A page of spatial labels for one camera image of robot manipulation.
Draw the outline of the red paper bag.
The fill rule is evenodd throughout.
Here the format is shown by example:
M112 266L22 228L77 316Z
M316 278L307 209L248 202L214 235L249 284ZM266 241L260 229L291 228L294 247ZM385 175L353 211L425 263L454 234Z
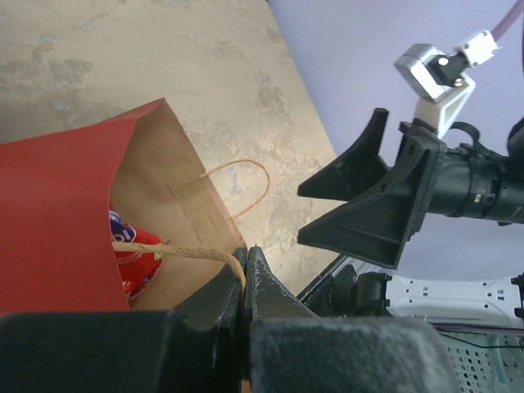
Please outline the red paper bag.
M183 126L163 98L108 120L1 146L1 312L115 311L177 305L220 270L167 255L129 298L110 213L171 246L244 245Z

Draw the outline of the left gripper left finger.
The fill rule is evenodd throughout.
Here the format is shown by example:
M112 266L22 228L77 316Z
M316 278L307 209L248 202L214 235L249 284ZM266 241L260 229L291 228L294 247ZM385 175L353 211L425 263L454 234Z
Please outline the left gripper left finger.
M241 390L242 287L225 265L175 309L177 392Z

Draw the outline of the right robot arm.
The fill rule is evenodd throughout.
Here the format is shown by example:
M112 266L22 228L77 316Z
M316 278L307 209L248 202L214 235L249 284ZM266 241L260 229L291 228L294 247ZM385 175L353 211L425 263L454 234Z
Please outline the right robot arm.
M449 147L422 120L401 123L394 165L379 150L388 113L298 188L338 207L298 233L342 261L305 293L319 314L415 317L449 329L523 329L523 126L506 155L479 131Z

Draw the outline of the red candy bag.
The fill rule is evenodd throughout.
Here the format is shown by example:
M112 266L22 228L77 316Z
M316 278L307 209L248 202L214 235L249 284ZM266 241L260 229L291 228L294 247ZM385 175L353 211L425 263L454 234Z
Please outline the red candy bag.
M109 211L109 222L113 242L146 245L164 243L161 237L125 223L113 210ZM115 258L127 300L133 299L148 286L162 262L162 254L138 251L115 251Z

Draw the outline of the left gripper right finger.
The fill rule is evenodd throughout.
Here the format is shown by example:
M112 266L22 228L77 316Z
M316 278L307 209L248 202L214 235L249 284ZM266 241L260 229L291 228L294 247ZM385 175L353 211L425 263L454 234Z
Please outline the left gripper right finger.
M247 254L245 374L253 392L297 392L311 360L307 324L317 316L273 274L258 246Z

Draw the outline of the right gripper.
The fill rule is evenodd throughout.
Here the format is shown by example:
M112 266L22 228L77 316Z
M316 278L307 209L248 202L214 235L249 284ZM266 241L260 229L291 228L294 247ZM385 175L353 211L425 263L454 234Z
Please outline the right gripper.
M301 245L398 267L429 212L448 148L422 120L401 122L400 149L388 172L379 156L388 115L376 108L357 140L300 184L300 197L348 201L300 229Z

